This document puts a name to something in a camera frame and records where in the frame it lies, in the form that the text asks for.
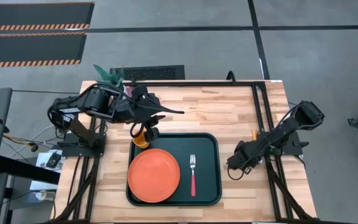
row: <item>orange plate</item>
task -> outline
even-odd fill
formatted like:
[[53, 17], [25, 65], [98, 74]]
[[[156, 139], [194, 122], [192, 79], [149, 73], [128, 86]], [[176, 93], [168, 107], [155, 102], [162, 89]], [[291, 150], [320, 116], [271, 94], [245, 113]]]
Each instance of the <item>orange plate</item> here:
[[132, 193], [148, 203], [161, 202], [177, 189], [179, 165], [167, 151], [148, 149], [135, 157], [128, 170], [128, 185]]

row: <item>metal fork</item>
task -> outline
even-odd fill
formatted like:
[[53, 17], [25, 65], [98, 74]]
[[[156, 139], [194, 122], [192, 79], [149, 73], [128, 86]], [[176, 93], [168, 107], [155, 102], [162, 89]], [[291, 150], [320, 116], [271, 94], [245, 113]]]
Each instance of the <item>metal fork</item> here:
[[196, 168], [196, 155], [190, 155], [190, 168], [191, 168], [191, 196], [196, 196], [196, 178], [194, 177], [194, 168]]

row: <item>cup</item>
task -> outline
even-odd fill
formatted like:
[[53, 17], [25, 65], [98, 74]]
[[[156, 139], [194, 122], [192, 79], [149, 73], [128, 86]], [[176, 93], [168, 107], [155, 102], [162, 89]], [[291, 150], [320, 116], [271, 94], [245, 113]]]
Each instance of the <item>cup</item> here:
[[145, 133], [145, 131], [143, 130], [142, 134], [139, 137], [134, 138], [135, 145], [137, 145], [141, 149], [145, 149], [150, 145], [150, 143], [146, 141], [146, 139], [144, 137], [144, 133]]

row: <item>wooden table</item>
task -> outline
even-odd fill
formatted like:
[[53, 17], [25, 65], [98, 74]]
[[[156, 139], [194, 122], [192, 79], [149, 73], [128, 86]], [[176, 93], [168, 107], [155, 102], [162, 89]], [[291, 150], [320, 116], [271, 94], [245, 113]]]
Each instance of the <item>wooden table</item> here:
[[[94, 81], [85, 81], [81, 90]], [[268, 99], [275, 125], [288, 110], [287, 97], [282, 82], [266, 81]], [[199, 132], [211, 133], [219, 143], [219, 156], [223, 195], [210, 207], [135, 207], [126, 199], [127, 168], [129, 158], [129, 128], [131, 124], [108, 123], [108, 138], [104, 156], [100, 160], [91, 222], [249, 222], [274, 221], [272, 198], [264, 165], [257, 166], [249, 175], [234, 181], [227, 176], [226, 159], [233, 155], [240, 140], [252, 140], [252, 129], [258, 129], [251, 87], [248, 86], [193, 86], [148, 87], [161, 104], [185, 114], [166, 114], [158, 128], [161, 133]], [[260, 105], [264, 114], [262, 94]], [[90, 117], [80, 115], [84, 125]], [[66, 159], [56, 195], [57, 214], [66, 207], [68, 191], [77, 158]], [[298, 203], [311, 216], [316, 216], [313, 200], [303, 164], [293, 156], [283, 156], [283, 168], [288, 189]], [[80, 178], [79, 166], [75, 183]], [[238, 170], [232, 176], [239, 175]], [[283, 197], [278, 199], [282, 216], [285, 216]], [[80, 218], [85, 215], [86, 192], [81, 203]]]

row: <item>white cable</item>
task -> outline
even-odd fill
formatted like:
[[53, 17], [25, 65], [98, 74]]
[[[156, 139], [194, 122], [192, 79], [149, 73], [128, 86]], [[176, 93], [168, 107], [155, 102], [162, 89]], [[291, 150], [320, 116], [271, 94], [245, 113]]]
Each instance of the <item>white cable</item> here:
[[[47, 126], [46, 128], [44, 128], [44, 130], [42, 130], [41, 132], [39, 132], [38, 134], [36, 134], [32, 139], [30, 139], [30, 141], [32, 141], [32, 140], [34, 140], [36, 137], [40, 136], [44, 131], [50, 129], [51, 127], [55, 127], [55, 126], [54, 126], [54, 125]], [[21, 150], [23, 150], [25, 147], [27, 147], [27, 146], [21, 147], [19, 150], [17, 150], [15, 153], [13, 153], [12, 155], [10, 155], [8, 158], [11, 158], [12, 156], [16, 155], [16, 154], [19, 153]]]

